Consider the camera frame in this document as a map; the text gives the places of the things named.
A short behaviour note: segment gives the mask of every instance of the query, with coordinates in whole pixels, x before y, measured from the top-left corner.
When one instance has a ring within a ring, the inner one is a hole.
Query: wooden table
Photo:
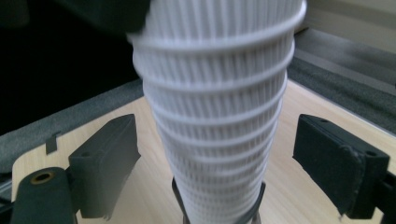
[[[41,146],[19,157],[13,166],[13,199],[18,184],[25,176],[45,167],[68,167],[68,156],[84,141],[111,119],[131,113],[135,114],[137,144],[142,157],[132,170],[113,218],[108,223],[181,224],[182,213],[171,188],[173,175],[144,97],[59,136],[57,152],[47,156],[45,146]],[[394,174],[396,138],[289,81],[267,172],[263,177],[267,188],[260,208],[262,223],[340,223],[335,206],[291,157],[300,114],[328,119],[388,153],[392,157],[389,170]],[[381,217],[381,212],[376,210],[372,219],[351,220],[342,217],[342,223],[378,224]],[[106,222],[101,218],[82,219],[78,214],[78,223]]]

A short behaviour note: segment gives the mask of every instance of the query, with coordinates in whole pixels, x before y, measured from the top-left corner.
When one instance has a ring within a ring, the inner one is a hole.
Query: light wooden surface
[[[172,173],[163,153],[145,98],[116,109],[99,119],[57,139],[58,151],[46,156],[45,146],[31,150],[14,163],[13,199],[20,181],[30,173],[50,166],[68,166],[67,157],[111,119],[135,114],[139,152],[142,157],[133,169],[108,223],[182,223],[182,213],[171,188]],[[276,131],[267,172],[267,184],[260,214],[262,223],[375,223],[382,214],[375,211],[369,220],[340,220],[335,206],[316,186],[292,156],[300,114],[310,114],[341,126],[369,144],[388,153],[393,160],[389,170],[396,173],[396,138],[333,105],[298,84],[289,81]],[[102,219],[81,219],[78,223],[106,223]]]

